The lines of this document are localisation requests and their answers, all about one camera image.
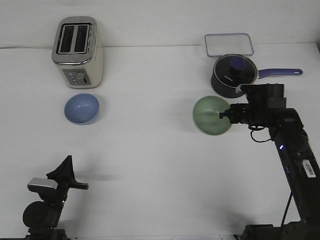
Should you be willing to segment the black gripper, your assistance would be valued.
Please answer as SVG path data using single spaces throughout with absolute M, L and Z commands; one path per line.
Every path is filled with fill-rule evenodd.
M 249 103 L 233 103 L 229 109 L 219 113 L 219 118 L 228 118 L 231 124 L 252 125 L 252 106 Z
M 76 181 L 71 155 L 68 155 L 54 171 L 47 173 L 46 176 L 58 183 L 58 198 L 66 198 L 69 189 L 87 190 L 89 188 L 88 183 Z

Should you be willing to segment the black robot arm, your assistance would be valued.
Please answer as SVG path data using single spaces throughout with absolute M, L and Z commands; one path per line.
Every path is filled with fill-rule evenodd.
M 320 168 L 298 112 L 286 106 L 283 84 L 241 84 L 236 91 L 247 103 L 231 104 L 220 113 L 231 124 L 250 130 L 268 128 L 287 178 L 300 220 L 279 227 L 246 225 L 242 240 L 318 240 L 320 238 Z
M 87 190 L 89 185 L 76 181 L 72 156 L 68 155 L 46 178 L 34 177 L 27 184 L 30 192 L 37 193 L 39 201 L 29 204 L 22 220 L 28 227 L 26 240 L 67 240 L 66 231 L 57 228 L 69 189 Z

